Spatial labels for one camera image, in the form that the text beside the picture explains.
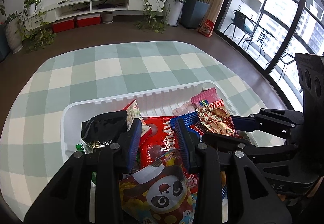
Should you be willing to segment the gold foil snack packet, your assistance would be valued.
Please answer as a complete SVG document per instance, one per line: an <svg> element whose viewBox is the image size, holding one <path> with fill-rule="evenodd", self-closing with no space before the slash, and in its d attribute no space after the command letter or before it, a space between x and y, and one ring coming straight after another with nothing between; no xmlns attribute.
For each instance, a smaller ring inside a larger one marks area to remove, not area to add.
<svg viewBox="0 0 324 224"><path fill-rule="evenodd" d="M231 115L223 100L212 102L196 109L203 128L209 133L242 138L234 127Z"/></svg>

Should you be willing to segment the blue yellow cake package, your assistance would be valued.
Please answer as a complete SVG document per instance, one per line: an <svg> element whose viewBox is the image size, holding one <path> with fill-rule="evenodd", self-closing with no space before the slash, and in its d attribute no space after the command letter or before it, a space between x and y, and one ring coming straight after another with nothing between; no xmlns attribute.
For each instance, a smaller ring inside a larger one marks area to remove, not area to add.
<svg viewBox="0 0 324 224"><path fill-rule="evenodd" d="M201 125L200 119L197 112L191 112L188 114L182 114L170 119L170 125L173 130L175 130L175 125L177 120L182 119L190 133L195 133L200 142L202 142L202 136L205 134L203 127Z"/></svg>

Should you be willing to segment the pink wafer snack bar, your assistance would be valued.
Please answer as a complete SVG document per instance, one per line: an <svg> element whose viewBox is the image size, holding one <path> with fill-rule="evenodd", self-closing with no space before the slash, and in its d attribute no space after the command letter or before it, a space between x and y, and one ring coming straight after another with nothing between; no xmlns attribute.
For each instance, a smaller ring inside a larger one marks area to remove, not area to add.
<svg viewBox="0 0 324 224"><path fill-rule="evenodd" d="M196 108L207 106L218 100L220 100L220 97L217 94L216 88L201 91L199 94L191 97L191 103L195 105Z"/></svg>

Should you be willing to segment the green clear nut bag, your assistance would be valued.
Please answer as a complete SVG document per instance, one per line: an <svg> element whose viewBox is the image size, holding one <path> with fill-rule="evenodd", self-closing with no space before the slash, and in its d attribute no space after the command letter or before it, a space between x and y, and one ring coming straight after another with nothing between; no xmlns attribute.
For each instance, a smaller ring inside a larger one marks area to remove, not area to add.
<svg viewBox="0 0 324 224"><path fill-rule="evenodd" d="M77 151L80 151L84 154L91 154L93 153L93 149L91 147L89 147L88 145L86 145L85 143L78 143L75 146ZM97 178L97 173L95 171L92 172L92 185L95 187L96 186L96 178Z"/></svg>

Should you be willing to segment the red Mylikes snack bag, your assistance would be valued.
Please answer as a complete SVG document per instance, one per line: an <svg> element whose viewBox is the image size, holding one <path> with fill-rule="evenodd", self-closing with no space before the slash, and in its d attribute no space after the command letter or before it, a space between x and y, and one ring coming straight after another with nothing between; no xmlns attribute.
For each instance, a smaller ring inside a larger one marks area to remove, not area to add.
<svg viewBox="0 0 324 224"><path fill-rule="evenodd" d="M152 164L163 154L173 150L174 148L180 150L177 138L170 125L171 118L173 117L144 117L146 124L151 127L151 134L140 144L139 147L140 169ZM181 159L183 163L183 172L187 178L188 186L191 193L195 194L198 192L199 178L196 174L189 174L189 166L186 164L185 159Z"/></svg>

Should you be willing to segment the panda print snack bag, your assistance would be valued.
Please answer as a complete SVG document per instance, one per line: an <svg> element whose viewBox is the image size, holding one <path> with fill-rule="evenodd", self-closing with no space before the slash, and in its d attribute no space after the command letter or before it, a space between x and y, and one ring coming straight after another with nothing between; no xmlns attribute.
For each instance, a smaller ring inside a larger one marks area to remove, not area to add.
<svg viewBox="0 0 324 224"><path fill-rule="evenodd" d="M193 223L195 198L177 149L121 180L119 187L123 211L139 223Z"/></svg>

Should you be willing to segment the long black snack package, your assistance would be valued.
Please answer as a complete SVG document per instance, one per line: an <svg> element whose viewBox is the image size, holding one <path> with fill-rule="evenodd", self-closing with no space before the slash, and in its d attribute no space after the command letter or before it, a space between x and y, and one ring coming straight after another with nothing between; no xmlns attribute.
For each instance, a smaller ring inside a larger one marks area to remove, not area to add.
<svg viewBox="0 0 324 224"><path fill-rule="evenodd" d="M117 142L127 130L127 112L120 110L99 114L81 123L81 139L94 152Z"/></svg>

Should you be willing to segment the red white heart candy bag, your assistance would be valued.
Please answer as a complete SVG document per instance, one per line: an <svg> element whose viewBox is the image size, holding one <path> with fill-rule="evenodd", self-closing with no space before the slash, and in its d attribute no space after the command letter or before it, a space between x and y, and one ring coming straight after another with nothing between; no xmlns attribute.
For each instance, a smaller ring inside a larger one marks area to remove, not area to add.
<svg viewBox="0 0 324 224"><path fill-rule="evenodd" d="M142 118L140 109L137 104L137 100L133 99L125 108L124 110L127 113L127 130L129 131L131 125L135 119L139 119L142 124L142 132L141 132L141 140L147 139L151 134L151 127L149 127L144 119Z"/></svg>

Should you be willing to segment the pale pink snack packet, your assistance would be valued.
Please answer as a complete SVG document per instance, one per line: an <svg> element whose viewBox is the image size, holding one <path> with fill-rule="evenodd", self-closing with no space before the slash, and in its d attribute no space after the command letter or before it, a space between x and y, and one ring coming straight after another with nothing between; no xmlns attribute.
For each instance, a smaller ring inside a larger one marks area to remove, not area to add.
<svg viewBox="0 0 324 224"><path fill-rule="evenodd" d="M189 114L195 112L195 105L193 105L190 101L184 103L183 105L179 106L178 108L173 110L173 115L181 116L184 114Z"/></svg>

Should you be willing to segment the green checkered tablecloth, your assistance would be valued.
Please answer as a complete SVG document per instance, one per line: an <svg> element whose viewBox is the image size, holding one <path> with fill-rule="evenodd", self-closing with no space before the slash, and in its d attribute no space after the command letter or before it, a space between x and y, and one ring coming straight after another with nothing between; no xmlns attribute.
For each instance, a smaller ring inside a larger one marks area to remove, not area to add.
<svg viewBox="0 0 324 224"><path fill-rule="evenodd" d="M14 101L1 134L1 192L23 219L63 164L60 120L74 102L211 80L239 115L264 103L241 78L194 45L110 44L48 59Z"/></svg>

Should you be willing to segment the white plastic tray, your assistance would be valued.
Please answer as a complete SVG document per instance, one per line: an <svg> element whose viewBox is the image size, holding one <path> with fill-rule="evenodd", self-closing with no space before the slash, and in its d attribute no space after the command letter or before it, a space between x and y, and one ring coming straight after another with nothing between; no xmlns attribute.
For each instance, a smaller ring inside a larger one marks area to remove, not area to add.
<svg viewBox="0 0 324 224"><path fill-rule="evenodd" d="M98 114L119 111L136 99L143 117L170 116L173 110L189 101L192 96L199 94L203 89L213 87L216 88L218 96L223 99L230 114L244 115L230 101L220 85L211 80L74 102L64 109L60 122L63 161L67 161L76 151L75 146L81 143L81 123Z"/></svg>

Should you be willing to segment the black balcony table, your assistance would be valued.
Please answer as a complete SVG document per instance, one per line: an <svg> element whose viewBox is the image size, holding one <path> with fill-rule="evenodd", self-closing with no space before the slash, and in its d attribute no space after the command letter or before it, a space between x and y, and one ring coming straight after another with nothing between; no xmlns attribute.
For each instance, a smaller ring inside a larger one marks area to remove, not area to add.
<svg viewBox="0 0 324 224"><path fill-rule="evenodd" d="M269 31L267 31L264 27L260 26L257 22L252 21L252 24L254 26L252 35L249 39L246 39L243 41L243 49L246 52L249 52L249 48L252 46L252 44L258 44L259 47L259 58L261 55L265 56L265 47L267 43L270 41L271 38L275 38L273 34L271 34Z"/></svg>

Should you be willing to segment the black balcony chair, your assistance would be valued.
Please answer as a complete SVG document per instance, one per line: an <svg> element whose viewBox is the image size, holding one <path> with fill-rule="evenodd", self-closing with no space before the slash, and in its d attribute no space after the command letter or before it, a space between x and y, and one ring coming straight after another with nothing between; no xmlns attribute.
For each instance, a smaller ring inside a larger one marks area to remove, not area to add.
<svg viewBox="0 0 324 224"><path fill-rule="evenodd" d="M225 34L226 31L229 28L231 28L232 40L234 40L236 29L242 31L244 34L238 42L239 45L240 43L242 43L242 41L245 39L246 36L250 38L253 36L256 23L239 10L234 10L233 12L234 12L234 18L231 18L231 23L226 27L226 29L222 33Z"/></svg>

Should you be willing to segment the red gift box on floor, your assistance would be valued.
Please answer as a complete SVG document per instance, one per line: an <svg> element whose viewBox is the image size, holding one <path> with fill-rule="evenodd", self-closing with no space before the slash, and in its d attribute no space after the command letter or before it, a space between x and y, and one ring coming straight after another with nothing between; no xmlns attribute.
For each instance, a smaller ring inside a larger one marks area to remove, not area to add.
<svg viewBox="0 0 324 224"><path fill-rule="evenodd" d="M198 32L203 36L209 38L212 36L214 30L214 22L206 20L199 28Z"/></svg>

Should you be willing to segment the trailing plant right of console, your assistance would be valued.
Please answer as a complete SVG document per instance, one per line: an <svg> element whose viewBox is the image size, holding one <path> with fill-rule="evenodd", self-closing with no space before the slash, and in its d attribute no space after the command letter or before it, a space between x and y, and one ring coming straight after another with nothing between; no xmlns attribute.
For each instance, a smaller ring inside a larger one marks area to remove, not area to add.
<svg viewBox="0 0 324 224"><path fill-rule="evenodd" d="M165 24L158 17L158 12L164 8L164 0L141 0L143 18L136 23L139 30L151 30L154 33L163 33Z"/></svg>

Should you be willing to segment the plant in white pot right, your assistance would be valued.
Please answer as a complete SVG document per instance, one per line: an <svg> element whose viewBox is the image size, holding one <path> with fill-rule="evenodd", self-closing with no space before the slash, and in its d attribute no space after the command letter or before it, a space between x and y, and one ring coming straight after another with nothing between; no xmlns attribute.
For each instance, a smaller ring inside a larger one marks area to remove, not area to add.
<svg viewBox="0 0 324 224"><path fill-rule="evenodd" d="M165 0L163 22L168 26L178 26L178 19L186 0Z"/></svg>

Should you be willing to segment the white tv console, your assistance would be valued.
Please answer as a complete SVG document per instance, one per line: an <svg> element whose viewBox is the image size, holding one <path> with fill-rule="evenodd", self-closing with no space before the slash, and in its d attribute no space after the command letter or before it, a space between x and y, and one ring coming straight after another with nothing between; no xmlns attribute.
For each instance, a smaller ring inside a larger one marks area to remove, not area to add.
<svg viewBox="0 0 324 224"><path fill-rule="evenodd" d="M49 23L89 14L112 12L114 16L143 14L141 0L63 0L43 7Z"/></svg>

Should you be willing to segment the small round pot under console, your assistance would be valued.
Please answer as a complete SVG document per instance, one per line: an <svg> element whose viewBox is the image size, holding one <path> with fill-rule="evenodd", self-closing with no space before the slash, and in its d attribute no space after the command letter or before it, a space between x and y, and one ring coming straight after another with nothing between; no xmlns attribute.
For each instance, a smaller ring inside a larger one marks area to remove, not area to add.
<svg viewBox="0 0 324 224"><path fill-rule="evenodd" d="M104 24L113 23L113 13L112 12L104 12L101 14L102 22Z"/></svg>

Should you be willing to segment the trailing pothos plant on console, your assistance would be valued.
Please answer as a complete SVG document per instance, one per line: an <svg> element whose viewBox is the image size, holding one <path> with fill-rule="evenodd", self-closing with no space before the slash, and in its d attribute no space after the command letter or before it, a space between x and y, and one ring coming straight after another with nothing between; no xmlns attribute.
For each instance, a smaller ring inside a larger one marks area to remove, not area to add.
<svg viewBox="0 0 324 224"><path fill-rule="evenodd" d="M45 49L54 43L56 33L46 20L42 0L25 0L19 20L19 34L26 52Z"/></svg>

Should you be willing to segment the red storage box left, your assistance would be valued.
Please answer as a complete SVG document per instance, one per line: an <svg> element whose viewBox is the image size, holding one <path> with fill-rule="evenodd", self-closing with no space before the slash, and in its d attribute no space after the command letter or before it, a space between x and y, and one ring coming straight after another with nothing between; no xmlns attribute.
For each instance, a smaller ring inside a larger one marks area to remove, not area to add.
<svg viewBox="0 0 324 224"><path fill-rule="evenodd" d="M67 30L74 29L74 18L67 18L65 20L60 20L52 24L52 29L54 33L59 33Z"/></svg>

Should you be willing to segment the red storage box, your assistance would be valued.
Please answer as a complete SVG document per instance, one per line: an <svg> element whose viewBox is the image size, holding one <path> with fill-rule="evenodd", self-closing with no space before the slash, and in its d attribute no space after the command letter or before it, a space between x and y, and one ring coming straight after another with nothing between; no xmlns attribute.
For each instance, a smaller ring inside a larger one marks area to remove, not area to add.
<svg viewBox="0 0 324 224"><path fill-rule="evenodd" d="M101 23L100 14L89 14L78 16L76 19L77 27L93 26Z"/></svg>
<svg viewBox="0 0 324 224"><path fill-rule="evenodd" d="M65 20L60 20L52 24L52 29L54 33L59 33L67 30L74 29L74 18L67 18Z"/></svg>

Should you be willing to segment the red storage box right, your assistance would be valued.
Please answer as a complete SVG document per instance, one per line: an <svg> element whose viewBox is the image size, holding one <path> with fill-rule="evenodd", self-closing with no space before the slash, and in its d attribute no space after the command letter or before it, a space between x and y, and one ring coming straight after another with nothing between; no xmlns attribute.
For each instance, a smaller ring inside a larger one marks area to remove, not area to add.
<svg viewBox="0 0 324 224"><path fill-rule="evenodd" d="M93 26L101 23L100 14L89 14L78 16L76 19L77 27Z"/></svg>

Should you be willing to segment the plant in white ribbed pot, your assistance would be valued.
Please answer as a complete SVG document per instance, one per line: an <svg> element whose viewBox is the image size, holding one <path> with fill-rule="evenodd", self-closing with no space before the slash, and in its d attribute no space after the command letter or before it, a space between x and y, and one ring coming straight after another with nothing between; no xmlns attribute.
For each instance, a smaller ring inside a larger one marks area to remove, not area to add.
<svg viewBox="0 0 324 224"><path fill-rule="evenodd" d="M20 30L20 20L21 13L15 11L12 14L9 14L5 21L5 37L9 48L12 51L12 54L18 53L23 48L23 43L21 35L19 34Z"/></svg>

